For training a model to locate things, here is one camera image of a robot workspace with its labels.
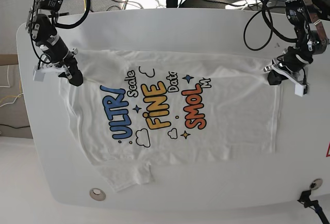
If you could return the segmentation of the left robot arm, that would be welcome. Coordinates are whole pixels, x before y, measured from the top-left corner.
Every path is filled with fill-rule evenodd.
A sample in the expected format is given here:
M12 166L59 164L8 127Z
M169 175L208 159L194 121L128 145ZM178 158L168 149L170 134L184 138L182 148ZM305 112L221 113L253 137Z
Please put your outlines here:
M312 64L313 55L324 53L329 45L322 21L312 0L286 0L283 8L296 34L294 39L287 38L274 28L268 2L269 0L260 0L260 13L270 29L270 35L277 35L281 40L294 43L295 46L288 47L270 66L264 68L268 75L267 81L269 85L276 86L289 79L306 88L307 77L304 76L301 82L298 81L299 72L304 71L306 65Z

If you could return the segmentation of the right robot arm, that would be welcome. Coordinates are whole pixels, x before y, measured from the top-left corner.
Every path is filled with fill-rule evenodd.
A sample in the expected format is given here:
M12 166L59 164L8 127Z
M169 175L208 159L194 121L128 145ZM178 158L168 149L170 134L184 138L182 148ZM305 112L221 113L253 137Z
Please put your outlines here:
M28 14L26 30L38 63L34 68L34 80L42 82L47 72L55 72L73 86L80 86L84 79L75 58L78 50L70 50L57 29L74 29L87 18L91 0L84 0L84 13L73 24L58 22L63 0L33 0Z

